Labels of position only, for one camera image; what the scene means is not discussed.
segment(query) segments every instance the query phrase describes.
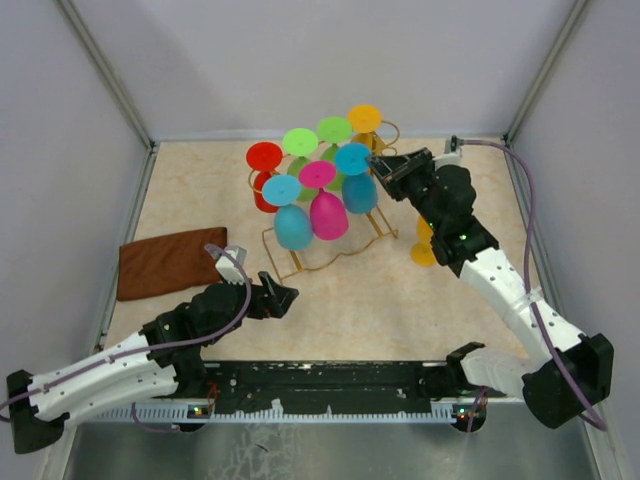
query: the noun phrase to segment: plastic wine glass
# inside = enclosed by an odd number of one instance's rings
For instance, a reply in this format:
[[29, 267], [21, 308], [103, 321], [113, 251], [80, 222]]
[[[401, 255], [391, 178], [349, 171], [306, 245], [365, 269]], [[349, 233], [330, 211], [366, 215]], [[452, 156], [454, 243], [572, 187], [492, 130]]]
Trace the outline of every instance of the plastic wine glass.
[[369, 213], [378, 204], [376, 185], [367, 174], [367, 157], [371, 150], [361, 143], [344, 145], [336, 152], [336, 166], [346, 178], [342, 184], [342, 200], [355, 214]]
[[293, 205], [302, 186], [291, 175], [278, 175], [267, 181], [262, 193], [265, 200], [280, 207], [273, 219], [276, 238], [282, 248], [304, 250], [313, 240], [313, 229], [307, 213]]
[[[349, 120], [342, 117], [327, 117], [320, 120], [316, 127], [318, 132], [318, 138], [323, 142], [330, 143], [329, 147], [322, 153], [320, 160], [326, 160], [334, 163], [334, 157], [338, 149], [339, 143], [345, 142], [351, 138], [353, 129]], [[344, 174], [338, 172], [333, 181], [327, 185], [327, 190], [339, 191], [342, 188], [342, 182], [344, 181]]]
[[349, 230], [347, 211], [338, 197], [324, 190], [336, 176], [336, 167], [324, 160], [311, 162], [300, 171], [300, 183], [319, 189], [309, 216], [313, 233], [322, 240], [336, 240]]

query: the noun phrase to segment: white wall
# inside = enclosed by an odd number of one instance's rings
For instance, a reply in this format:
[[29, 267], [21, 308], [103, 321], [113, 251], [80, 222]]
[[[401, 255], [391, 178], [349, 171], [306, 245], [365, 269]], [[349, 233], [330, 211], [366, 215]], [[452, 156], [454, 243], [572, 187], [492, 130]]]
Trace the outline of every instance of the white wall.
[[[87, 354], [145, 151], [54, 2], [4, 2], [0, 65], [4, 383]], [[0, 424], [0, 478], [33, 478], [41, 458], [14, 455]]]
[[640, 473], [640, 2], [594, 1], [516, 147], [569, 318], [604, 333], [611, 400]]
[[405, 134], [504, 133], [573, 1], [75, 3], [152, 137], [185, 139], [315, 127], [359, 103]]

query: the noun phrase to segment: brown towel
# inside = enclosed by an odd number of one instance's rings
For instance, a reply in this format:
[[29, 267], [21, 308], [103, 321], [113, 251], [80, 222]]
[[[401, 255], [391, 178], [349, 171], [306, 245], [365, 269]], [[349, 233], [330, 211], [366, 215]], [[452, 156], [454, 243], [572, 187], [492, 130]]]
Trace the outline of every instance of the brown towel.
[[220, 281], [204, 246], [227, 246], [226, 227], [147, 238], [120, 247], [119, 301], [139, 300]]

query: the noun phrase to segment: beige table surface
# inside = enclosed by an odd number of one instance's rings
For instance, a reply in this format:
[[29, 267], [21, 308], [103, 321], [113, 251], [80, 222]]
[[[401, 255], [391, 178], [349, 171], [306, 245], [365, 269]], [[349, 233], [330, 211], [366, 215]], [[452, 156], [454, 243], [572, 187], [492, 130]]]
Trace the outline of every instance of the beige table surface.
[[[248, 274], [256, 281], [260, 270], [273, 275], [261, 240], [261, 232], [272, 225], [273, 215], [255, 208], [247, 185], [249, 170], [244, 158], [252, 143], [163, 143], [135, 239], [226, 226], [229, 244], [248, 250]], [[444, 140], [402, 139], [397, 146], [401, 153], [426, 146], [438, 155]], [[494, 149], [471, 146], [464, 147], [463, 155], [478, 192], [475, 213], [522, 273], [524, 228], [504, 157]], [[440, 360], [470, 341], [525, 356], [520, 343], [486, 301], [449, 269], [424, 268], [411, 262], [409, 249], [417, 240], [417, 212], [408, 201], [397, 203], [380, 188], [378, 192], [381, 209], [400, 232], [398, 239], [382, 238], [365, 252], [341, 257], [325, 270], [285, 280], [286, 285], [300, 290], [285, 318], [245, 319], [240, 329], [204, 349], [203, 358]], [[294, 267], [287, 252], [278, 247], [273, 235], [268, 238], [281, 274], [291, 272]], [[343, 239], [314, 240], [302, 259], [307, 265], [319, 265], [341, 249], [355, 250], [371, 238], [367, 222], [351, 217], [351, 229]], [[118, 302], [107, 346], [203, 289]]]

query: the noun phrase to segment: purple cable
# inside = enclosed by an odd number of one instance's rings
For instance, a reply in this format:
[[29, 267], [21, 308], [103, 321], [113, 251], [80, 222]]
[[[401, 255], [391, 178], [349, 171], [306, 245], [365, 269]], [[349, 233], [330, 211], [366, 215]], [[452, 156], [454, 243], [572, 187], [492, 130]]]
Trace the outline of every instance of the purple cable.
[[138, 414], [136, 413], [136, 402], [133, 402], [131, 404], [131, 418], [133, 418], [133, 423], [135, 423], [137, 426], [139, 426], [141, 429], [143, 429], [146, 432], [151, 432], [151, 433], [180, 433], [180, 429], [179, 428], [156, 428], [156, 427], [150, 427], [149, 425], [145, 425], [144, 423], [142, 423], [140, 421], [140, 419], [138, 418]]
[[[529, 166], [525, 163], [525, 161], [522, 159], [522, 157], [520, 157], [520, 155], [518, 155], [515, 151], [511, 150], [509, 147], [505, 147], [504, 145], [501, 145], [499, 143], [490, 142], [488, 140], [460, 140], [460, 145], [480, 145], [480, 146], [488, 146], [488, 147], [497, 148], [498, 150], [502, 150], [504, 153], [506, 153], [512, 159], [514, 159], [518, 163], [518, 165], [520, 165], [520, 167], [522, 167], [522, 170], [524, 171], [525, 176], [527, 177], [527, 183], [529, 184], [529, 193], [531, 194], [531, 209], [529, 210], [529, 218], [527, 219], [527, 237], [524, 244], [524, 288], [526, 292], [529, 293], [531, 292], [531, 275], [529, 272], [529, 257], [531, 256], [531, 243], [533, 241], [533, 225], [534, 225], [534, 220], [536, 215], [536, 189], [535, 189], [535, 184], [533, 182], [533, 175], [531, 173], [531, 170], [529, 169]], [[540, 314], [538, 305], [535, 302], [531, 303], [531, 310], [533, 311], [533, 316], [535, 317], [536, 323], [538, 324], [538, 328], [540, 329], [540, 334], [542, 335], [542, 339], [544, 340], [544, 343], [549, 349], [549, 353], [551, 354], [553, 361], [558, 367], [558, 370], [560, 370], [560, 373], [566, 380], [567, 384], [569, 385], [569, 387], [571, 388], [575, 396], [578, 398], [582, 406], [585, 408], [587, 412], [589, 412], [589, 415], [591, 416], [591, 418], [588, 418], [587, 416], [580, 414], [579, 415], [580, 418], [582, 418], [585, 422], [589, 423], [590, 425], [593, 425], [597, 429], [606, 431], [607, 424], [600, 417], [600, 415], [598, 415], [598, 413], [595, 411], [593, 406], [589, 403], [589, 400], [587, 400], [587, 397], [585, 397], [584, 393], [582, 393], [582, 390], [580, 390], [580, 386], [573, 379], [573, 377], [571, 376], [571, 373], [569, 373], [569, 370], [567, 370], [567, 367], [565, 366], [564, 362], [560, 358], [560, 355], [558, 354], [557, 350], [553, 346], [553, 342], [551, 341], [551, 337], [549, 337], [549, 332], [547, 331], [547, 327], [544, 324], [544, 321], [542, 320], [542, 315]]]
[[[249, 280], [249, 276], [247, 275], [247, 272], [244, 271], [244, 269], [242, 268], [242, 265], [240, 265], [240, 263], [233, 258], [233, 256], [229, 255], [227, 252], [224, 251], [224, 249], [218, 247], [217, 245], [213, 245], [210, 244], [211, 247], [213, 247], [214, 250], [216, 250], [220, 255], [227, 257], [229, 259], [229, 261], [231, 261], [232, 265], [234, 267], [236, 267], [238, 269], [238, 271], [240, 272], [240, 275], [242, 275], [242, 279], [244, 280], [244, 284], [247, 287], [247, 295], [244, 299], [244, 303], [242, 304], [242, 307], [240, 308], [240, 311], [238, 312], [238, 314], [235, 316], [235, 318], [233, 320], [231, 320], [229, 323], [227, 323], [224, 327], [222, 327], [221, 329], [206, 335], [204, 337], [199, 337], [199, 338], [194, 338], [192, 340], [181, 340], [178, 342], [166, 342], [166, 343], [159, 343], [157, 345], [149, 345], [146, 347], [139, 347], [139, 348], [134, 348], [131, 350], [125, 350], [123, 352], [111, 355], [105, 359], [102, 360], [97, 360], [93, 363], [90, 363], [89, 365], [86, 365], [85, 367], [82, 367], [74, 372], [68, 373], [67, 375], [64, 375], [60, 378], [55, 379], [54, 381], [50, 382], [50, 383], [45, 383], [42, 388], [36, 388], [34, 390], [31, 391], [27, 391], [24, 393], [21, 393], [20, 395], [16, 395], [15, 397], [9, 398], [6, 401], [4, 401], [3, 403], [0, 404], [0, 411], [4, 410], [6, 407], [13, 405], [16, 402], [19, 402], [20, 400], [23, 400], [25, 398], [29, 398], [33, 395], [37, 395], [38, 393], [42, 393], [43, 391], [47, 391], [52, 387], [56, 387], [58, 385], [60, 385], [61, 383], [67, 382], [69, 380], [71, 380], [72, 378], [75, 378], [79, 375], [82, 375], [83, 373], [87, 373], [91, 370], [93, 370], [96, 367], [99, 367], [102, 364], [105, 363], [113, 363], [115, 360], [118, 360], [120, 358], [123, 357], [128, 357], [131, 355], [136, 355], [138, 353], [144, 353], [144, 352], [154, 352], [156, 350], [165, 350], [167, 348], [177, 348], [177, 347], [188, 347], [190, 345], [197, 345], [200, 343], [207, 343], [210, 342], [211, 340], [215, 339], [216, 337], [220, 337], [222, 335], [224, 335], [225, 333], [227, 333], [229, 330], [231, 330], [240, 320], [242, 320], [242, 318], [244, 318], [245, 314], [247, 313], [247, 310], [249, 309], [249, 302], [251, 302], [251, 280]], [[5, 423], [9, 423], [10, 419], [0, 415], [0, 421], [5, 422]]]
[[473, 405], [471, 405], [471, 413], [469, 413], [469, 424], [467, 425], [467, 433], [471, 433], [471, 427], [473, 426], [473, 419], [476, 416], [476, 412], [478, 411], [478, 404], [480, 403], [480, 399], [484, 397], [489, 389], [487, 387], [482, 387], [476, 395], [475, 400], [473, 401]]

